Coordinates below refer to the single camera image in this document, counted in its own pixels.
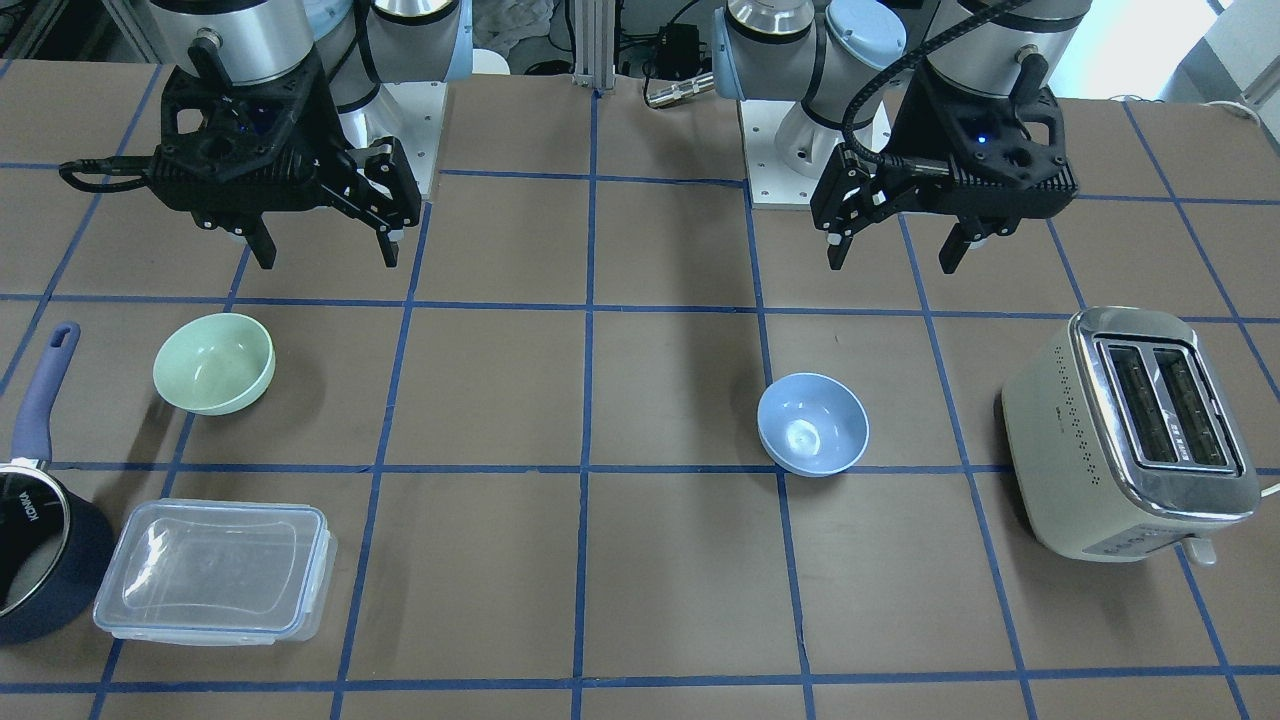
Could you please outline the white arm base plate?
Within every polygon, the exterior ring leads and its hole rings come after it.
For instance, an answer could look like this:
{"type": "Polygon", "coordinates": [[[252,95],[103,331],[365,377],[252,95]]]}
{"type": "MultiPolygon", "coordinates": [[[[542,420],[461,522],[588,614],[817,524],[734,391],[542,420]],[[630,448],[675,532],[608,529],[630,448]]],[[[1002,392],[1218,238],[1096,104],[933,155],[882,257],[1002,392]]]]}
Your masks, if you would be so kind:
{"type": "Polygon", "coordinates": [[[431,201],[448,94],[449,86],[438,81],[383,85],[372,100],[339,118],[356,147],[387,136],[398,138],[422,200],[431,201]]]}
{"type": "Polygon", "coordinates": [[[739,119],[751,205],[764,210],[808,209],[842,135],[818,126],[796,102],[741,101],[739,119]]]}

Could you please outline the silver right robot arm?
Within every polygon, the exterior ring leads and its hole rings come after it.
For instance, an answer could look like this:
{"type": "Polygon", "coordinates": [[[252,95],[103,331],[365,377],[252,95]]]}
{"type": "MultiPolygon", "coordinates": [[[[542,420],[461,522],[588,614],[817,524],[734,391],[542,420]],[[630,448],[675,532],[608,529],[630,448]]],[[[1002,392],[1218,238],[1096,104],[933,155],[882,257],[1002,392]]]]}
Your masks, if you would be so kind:
{"type": "Polygon", "coordinates": [[[388,266],[419,224],[429,143],[392,88],[465,79],[470,1],[154,1],[175,69],[145,179],[206,231],[274,265],[269,213],[332,208],[388,266]]]}

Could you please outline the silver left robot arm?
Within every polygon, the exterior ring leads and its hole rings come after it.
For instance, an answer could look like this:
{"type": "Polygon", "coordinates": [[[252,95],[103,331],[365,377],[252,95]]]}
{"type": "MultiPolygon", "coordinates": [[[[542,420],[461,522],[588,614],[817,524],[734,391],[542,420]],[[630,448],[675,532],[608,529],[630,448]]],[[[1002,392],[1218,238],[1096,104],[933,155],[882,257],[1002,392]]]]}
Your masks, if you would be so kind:
{"type": "Polygon", "coordinates": [[[835,135],[806,150],[813,225],[832,269],[900,213],[951,217],[940,266],[1050,219],[1079,193],[1048,79],[1088,1],[927,3],[916,44],[882,1],[727,1],[712,44],[716,90],[783,101],[835,135]]]}

